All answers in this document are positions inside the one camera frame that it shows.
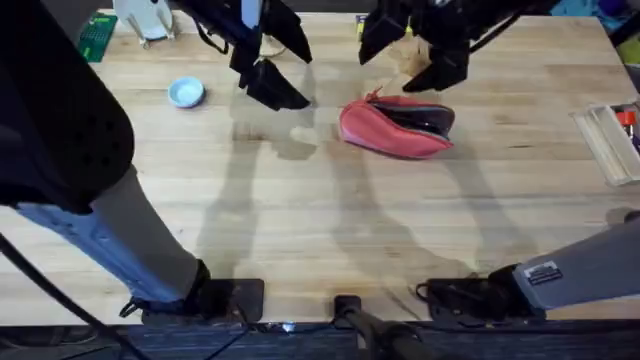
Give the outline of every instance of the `green circuit board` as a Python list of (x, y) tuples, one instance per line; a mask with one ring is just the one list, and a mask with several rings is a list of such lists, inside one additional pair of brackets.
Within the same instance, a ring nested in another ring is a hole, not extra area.
[(78, 42), (78, 51), (87, 62), (100, 62), (116, 27), (118, 17), (95, 13), (84, 27)]

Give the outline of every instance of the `light blue dish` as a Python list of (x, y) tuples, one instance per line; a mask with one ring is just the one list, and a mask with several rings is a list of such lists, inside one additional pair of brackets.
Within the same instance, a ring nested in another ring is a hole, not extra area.
[(204, 98), (204, 85), (194, 77), (183, 77), (169, 86), (169, 101), (179, 108), (191, 108)]

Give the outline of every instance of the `red pouch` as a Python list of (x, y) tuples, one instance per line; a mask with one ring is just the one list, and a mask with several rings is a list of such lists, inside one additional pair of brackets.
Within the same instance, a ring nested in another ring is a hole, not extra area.
[(453, 146), (447, 138), (453, 110), (404, 96), (378, 97), (379, 90), (342, 110), (344, 141), (408, 159), (427, 159)]

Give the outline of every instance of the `orange object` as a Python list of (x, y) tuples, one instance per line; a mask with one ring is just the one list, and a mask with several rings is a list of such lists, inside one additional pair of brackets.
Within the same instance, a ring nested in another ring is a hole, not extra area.
[(622, 126), (630, 126), (636, 124), (636, 113), (635, 111), (625, 111), (616, 113), (618, 117), (618, 121)]

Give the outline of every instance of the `wooden table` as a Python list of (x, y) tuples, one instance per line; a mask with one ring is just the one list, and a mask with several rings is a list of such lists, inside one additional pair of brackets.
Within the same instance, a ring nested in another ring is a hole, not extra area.
[[(595, 18), (523, 18), (473, 56), (469, 79), (418, 96), (457, 113), (456, 147), (424, 162), (392, 160), (340, 142), (341, 108), (408, 79), (388, 50), (357, 62), (353, 14), (304, 14), (314, 62), (276, 58), (315, 106), (272, 112), (237, 88), (228, 57), (177, 14), (175, 42), (143, 50), (120, 24), (93, 65), (133, 122), (134, 163), (161, 217), (215, 277), (267, 283), (265, 321), (321, 321), (336, 294), (355, 293), (384, 319), (428, 319), (411, 295), (430, 277), (487, 274), (579, 241), (637, 187), (604, 184), (569, 117), (635, 97)], [(197, 76), (209, 93), (179, 110), (166, 88)], [(8, 209), (0, 229), (87, 310), (108, 323), (127, 290), (76, 248)], [(73, 315), (0, 259), (0, 325), (72, 324)], [(619, 299), (552, 311), (561, 318), (630, 318)]]

